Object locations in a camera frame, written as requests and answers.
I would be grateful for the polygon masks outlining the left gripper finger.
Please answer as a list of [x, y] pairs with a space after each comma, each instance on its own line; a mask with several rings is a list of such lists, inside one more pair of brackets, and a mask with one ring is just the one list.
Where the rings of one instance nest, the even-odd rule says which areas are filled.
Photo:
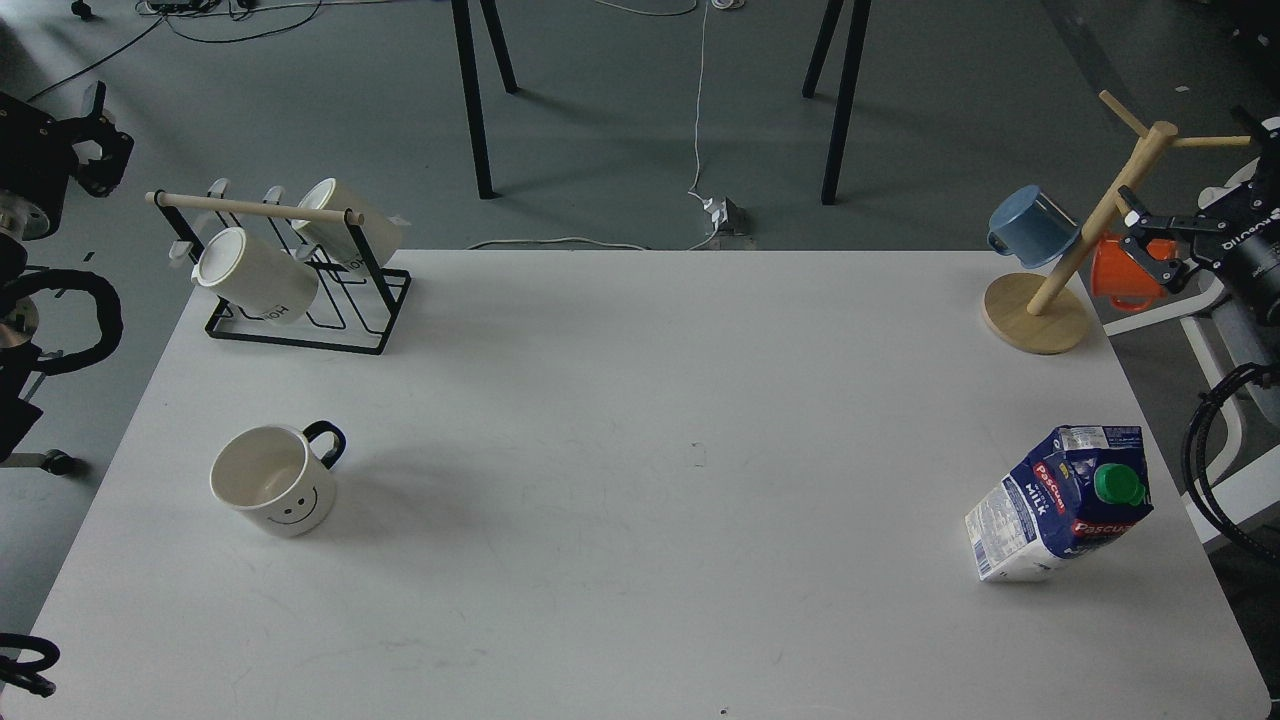
[[127, 160], [87, 160], [76, 168], [74, 178], [90, 196], [106, 197], [122, 182], [127, 164]]
[[127, 167], [134, 141], [116, 127], [106, 109], [106, 83], [91, 82], [82, 94], [79, 110], [61, 122], [61, 132], [76, 150], [79, 163]]

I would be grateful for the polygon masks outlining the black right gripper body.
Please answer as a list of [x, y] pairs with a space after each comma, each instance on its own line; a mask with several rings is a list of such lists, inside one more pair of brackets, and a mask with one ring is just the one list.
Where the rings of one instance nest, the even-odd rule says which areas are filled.
[[1190, 255], [1254, 314], [1276, 325], [1279, 314], [1277, 183], [1257, 193], [1254, 182], [1208, 187], [1197, 200], [1199, 219], [1213, 225], [1192, 240]]

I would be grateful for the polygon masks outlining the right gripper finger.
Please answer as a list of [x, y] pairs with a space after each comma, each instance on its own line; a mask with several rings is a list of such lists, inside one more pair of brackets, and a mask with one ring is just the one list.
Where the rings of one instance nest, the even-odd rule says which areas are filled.
[[1160, 215], [1151, 211], [1129, 186], [1117, 188], [1117, 199], [1125, 208], [1123, 224], [1130, 234], [1190, 237], [1193, 234], [1224, 234], [1226, 222], [1207, 217]]
[[1134, 225], [1121, 240], [1121, 250], [1161, 288], [1180, 293], [1189, 282], [1190, 266], [1181, 258], [1178, 232]]

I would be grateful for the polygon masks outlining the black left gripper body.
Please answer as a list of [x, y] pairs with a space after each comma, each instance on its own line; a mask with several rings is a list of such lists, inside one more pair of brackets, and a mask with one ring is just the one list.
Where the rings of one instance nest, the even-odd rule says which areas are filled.
[[1, 95], [3, 233], [14, 241], [47, 237], [61, 223], [67, 188], [81, 164], [61, 122]]

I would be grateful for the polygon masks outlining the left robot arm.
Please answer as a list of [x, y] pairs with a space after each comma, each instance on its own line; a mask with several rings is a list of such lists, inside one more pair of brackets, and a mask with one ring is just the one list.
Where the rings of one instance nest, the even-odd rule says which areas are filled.
[[[84, 464], [51, 448], [20, 452], [17, 446], [44, 415], [26, 387], [45, 377], [79, 372], [104, 361], [123, 336], [122, 301], [113, 284], [92, 272], [33, 266], [27, 245], [58, 232], [67, 188], [109, 196], [122, 182], [134, 147], [105, 109], [108, 86], [84, 91], [78, 117], [56, 119], [9, 94], [1, 100], [1, 314], [3, 314], [3, 466], [38, 468], [73, 477]], [[49, 354], [35, 342], [40, 313], [35, 296], [77, 291], [93, 300], [99, 338], [74, 352]]]

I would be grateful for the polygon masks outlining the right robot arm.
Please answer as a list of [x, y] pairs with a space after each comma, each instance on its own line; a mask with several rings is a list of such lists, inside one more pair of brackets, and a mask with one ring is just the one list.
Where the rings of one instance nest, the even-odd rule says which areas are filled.
[[1183, 434], [1178, 470], [1202, 543], [1233, 544], [1268, 565], [1277, 550], [1251, 536], [1277, 512], [1277, 451], [1239, 464], [1245, 439], [1243, 402], [1277, 395], [1277, 350], [1262, 341], [1277, 331], [1277, 195], [1247, 181], [1192, 215], [1151, 211], [1128, 186], [1121, 250], [1167, 291], [1208, 279], [1187, 301], [1107, 325], [1111, 336], [1164, 320], [1179, 324], [1208, 388]]

